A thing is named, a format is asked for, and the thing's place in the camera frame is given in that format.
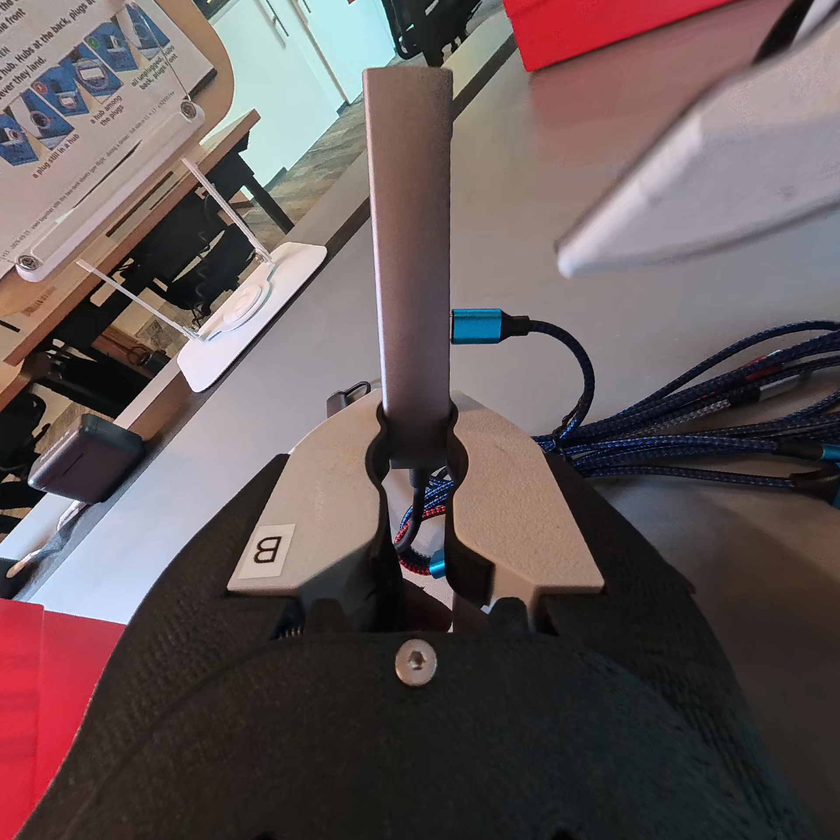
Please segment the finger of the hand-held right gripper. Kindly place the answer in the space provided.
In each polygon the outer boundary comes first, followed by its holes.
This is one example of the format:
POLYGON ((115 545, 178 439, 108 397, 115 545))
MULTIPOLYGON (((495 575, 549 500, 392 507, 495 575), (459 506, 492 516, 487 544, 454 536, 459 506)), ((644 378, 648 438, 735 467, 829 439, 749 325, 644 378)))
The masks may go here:
POLYGON ((838 74, 838 39, 807 39, 697 100, 558 242, 561 275, 705 256, 837 205, 838 74))

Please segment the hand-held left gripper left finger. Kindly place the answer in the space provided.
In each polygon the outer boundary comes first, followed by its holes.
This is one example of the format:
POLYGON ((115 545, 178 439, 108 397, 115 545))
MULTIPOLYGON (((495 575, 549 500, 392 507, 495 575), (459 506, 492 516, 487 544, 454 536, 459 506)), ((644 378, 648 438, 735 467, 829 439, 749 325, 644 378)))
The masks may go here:
POLYGON ((322 422, 292 449, 227 590, 333 599, 354 627, 394 627, 401 572, 383 479, 390 468, 382 391, 322 422))

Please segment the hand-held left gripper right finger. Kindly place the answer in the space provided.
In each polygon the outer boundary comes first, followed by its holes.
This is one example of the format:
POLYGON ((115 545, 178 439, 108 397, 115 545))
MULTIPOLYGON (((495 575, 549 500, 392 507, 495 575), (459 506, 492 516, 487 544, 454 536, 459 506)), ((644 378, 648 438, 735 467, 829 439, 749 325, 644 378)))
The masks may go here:
POLYGON ((546 454, 504 416, 453 393, 445 573, 468 601, 593 595, 604 585, 546 454))

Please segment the red plastic bin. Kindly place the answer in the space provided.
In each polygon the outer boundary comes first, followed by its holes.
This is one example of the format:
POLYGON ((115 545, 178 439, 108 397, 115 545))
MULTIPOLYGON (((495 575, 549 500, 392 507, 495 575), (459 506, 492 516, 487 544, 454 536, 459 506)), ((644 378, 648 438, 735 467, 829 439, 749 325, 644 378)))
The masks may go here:
POLYGON ((526 70, 534 71, 727 1, 504 1, 526 70))
POLYGON ((77 735, 125 625, 1 604, 1 838, 13 838, 77 735))

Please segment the grey usb hub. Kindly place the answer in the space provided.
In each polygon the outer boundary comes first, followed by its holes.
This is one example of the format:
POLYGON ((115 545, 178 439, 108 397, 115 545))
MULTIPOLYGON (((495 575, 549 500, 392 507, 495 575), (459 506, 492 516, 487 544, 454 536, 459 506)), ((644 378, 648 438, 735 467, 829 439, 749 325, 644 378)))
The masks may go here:
POLYGON ((450 176, 454 76, 386 66, 363 73, 371 229, 388 457, 407 469, 413 509, 395 544, 408 554, 426 489, 445 466, 449 383, 450 176))

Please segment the black charger box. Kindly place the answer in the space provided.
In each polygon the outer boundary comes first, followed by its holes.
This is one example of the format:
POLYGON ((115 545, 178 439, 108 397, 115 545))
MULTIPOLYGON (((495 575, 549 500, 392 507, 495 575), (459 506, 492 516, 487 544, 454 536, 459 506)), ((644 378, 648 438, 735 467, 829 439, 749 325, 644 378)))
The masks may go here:
POLYGON ((84 413, 39 456, 28 474, 38 491, 88 505, 110 498, 145 455, 138 434, 84 413))

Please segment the black office chair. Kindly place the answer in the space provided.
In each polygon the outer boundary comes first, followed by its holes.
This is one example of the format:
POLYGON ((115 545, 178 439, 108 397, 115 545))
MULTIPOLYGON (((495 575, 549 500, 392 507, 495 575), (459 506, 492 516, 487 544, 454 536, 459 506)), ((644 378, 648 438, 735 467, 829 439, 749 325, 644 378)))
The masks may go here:
POLYGON ((444 64, 468 38, 467 26, 481 1, 382 1, 395 54, 402 60, 423 56, 429 67, 444 64))

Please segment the wooden office desk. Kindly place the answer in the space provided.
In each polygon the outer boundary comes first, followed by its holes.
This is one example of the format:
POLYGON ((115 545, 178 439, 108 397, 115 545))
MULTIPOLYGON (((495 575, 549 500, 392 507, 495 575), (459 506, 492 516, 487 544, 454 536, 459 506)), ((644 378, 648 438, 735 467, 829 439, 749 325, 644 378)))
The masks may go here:
POLYGON ((252 204, 261 209, 284 234, 293 223, 274 198, 244 163, 242 153, 249 135, 259 121, 256 110, 205 138, 201 143, 179 153, 158 175, 124 201, 95 236, 77 248, 47 278, 32 283, 22 280, 13 270, 2 275, 2 320, 22 317, 19 331, 2 327, 1 406, 5 408, 18 393, 36 382, 46 380, 49 362, 46 354, 57 351, 81 353, 85 361, 113 361, 129 371, 142 385, 153 372, 140 363, 152 355, 151 348, 113 327, 117 317, 131 303, 111 302, 112 293, 98 305, 91 301, 100 288, 100 280, 84 271, 77 259, 111 275, 130 262, 132 252, 142 247, 155 229, 177 217, 177 207, 189 195, 200 197, 196 178, 183 166, 189 159, 219 192, 230 187, 230 195, 245 191, 252 204))

